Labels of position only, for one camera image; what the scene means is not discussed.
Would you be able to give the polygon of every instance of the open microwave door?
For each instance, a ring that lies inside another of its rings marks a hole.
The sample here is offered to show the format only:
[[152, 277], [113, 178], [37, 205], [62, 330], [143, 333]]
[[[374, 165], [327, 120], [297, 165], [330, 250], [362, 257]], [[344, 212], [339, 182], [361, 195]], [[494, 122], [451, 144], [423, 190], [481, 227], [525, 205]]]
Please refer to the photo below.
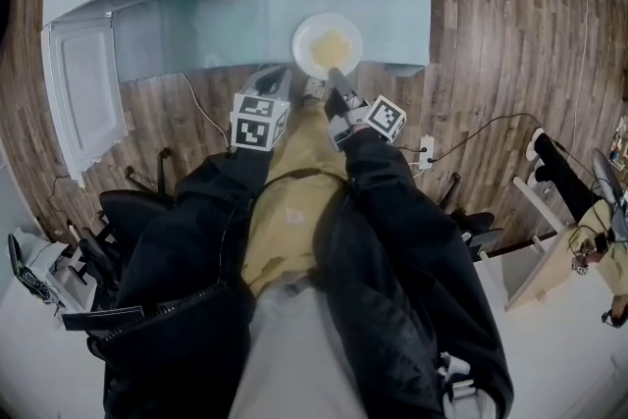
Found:
[[41, 52], [61, 152], [84, 186], [82, 173], [127, 134], [111, 18], [45, 26]]

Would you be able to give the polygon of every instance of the black jacket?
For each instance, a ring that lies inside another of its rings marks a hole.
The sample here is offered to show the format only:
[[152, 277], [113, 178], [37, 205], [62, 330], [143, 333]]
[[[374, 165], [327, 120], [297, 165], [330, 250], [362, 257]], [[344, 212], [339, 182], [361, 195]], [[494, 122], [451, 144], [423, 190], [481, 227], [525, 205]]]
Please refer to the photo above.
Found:
[[[476, 386], [505, 417], [513, 390], [503, 349], [455, 223], [374, 131], [350, 138], [345, 151], [352, 190], [330, 202], [315, 253], [368, 415], [443, 417], [437, 368], [447, 351], [471, 364]], [[255, 306], [239, 270], [270, 158], [239, 151], [207, 159], [180, 183], [176, 208], [143, 234], [118, 307], [150, 312], [180, 301], [91, 339], [113, 378], [107, 417], [228, 416]]]

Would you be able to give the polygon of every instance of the power outlet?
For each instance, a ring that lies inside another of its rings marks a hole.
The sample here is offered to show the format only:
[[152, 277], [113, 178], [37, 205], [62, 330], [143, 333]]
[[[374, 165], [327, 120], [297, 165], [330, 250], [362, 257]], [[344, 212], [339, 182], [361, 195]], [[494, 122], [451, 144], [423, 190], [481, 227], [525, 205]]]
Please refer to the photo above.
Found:
[[419, 154], [419, 169], [431, 170], [432, 163], [428, 162], [428, 159], [434, 159], [434, 137], [423, 136], [421, 138], [421, 150], [426, 149], [425, 152]]

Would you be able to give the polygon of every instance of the black pants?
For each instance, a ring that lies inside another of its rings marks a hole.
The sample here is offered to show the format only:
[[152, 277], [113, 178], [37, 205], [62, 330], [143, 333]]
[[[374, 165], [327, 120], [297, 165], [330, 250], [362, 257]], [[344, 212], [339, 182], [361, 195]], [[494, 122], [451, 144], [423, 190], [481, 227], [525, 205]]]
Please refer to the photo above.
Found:
[[536, 171], [537, 181], [553, 182], [576, 223], [580, 222], [600, 198], [578, 178], [545, 133], [539, 136], [534, 149], [545, 163]]

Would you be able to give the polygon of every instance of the light blue tablecloth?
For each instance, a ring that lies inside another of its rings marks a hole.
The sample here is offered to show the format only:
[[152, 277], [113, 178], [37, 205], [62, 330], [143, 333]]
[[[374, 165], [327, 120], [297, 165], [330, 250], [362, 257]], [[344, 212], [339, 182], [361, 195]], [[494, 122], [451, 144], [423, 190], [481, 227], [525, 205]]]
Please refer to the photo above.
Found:
[[309, 16], [335, 12], [364, 38], [364, 61], [426, 66], [431, 0], [155, 0], [114, 14], [120, 82], [194, 68], [291, 61]]

